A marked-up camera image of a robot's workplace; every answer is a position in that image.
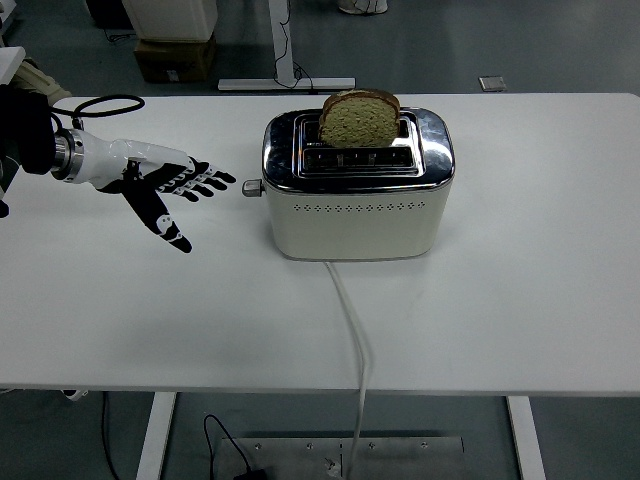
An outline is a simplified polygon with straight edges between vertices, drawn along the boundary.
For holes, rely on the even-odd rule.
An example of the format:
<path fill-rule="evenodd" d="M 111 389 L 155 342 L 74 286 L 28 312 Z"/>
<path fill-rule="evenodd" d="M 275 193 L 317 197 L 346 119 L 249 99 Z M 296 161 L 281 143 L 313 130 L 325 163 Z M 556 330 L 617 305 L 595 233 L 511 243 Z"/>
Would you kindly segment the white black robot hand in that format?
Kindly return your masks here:
<path fill-rule="evenodd" d="M 80 134 L 80 141 L 83 153 L 67 181 L 122 195 L 152 233 L 183 253 L 189 253 L 192 245 L 160 196 L 197 202 L 236 182 L 231 174 L 181 150 L 126 139 L 105 141 L 86 132 Z"/>

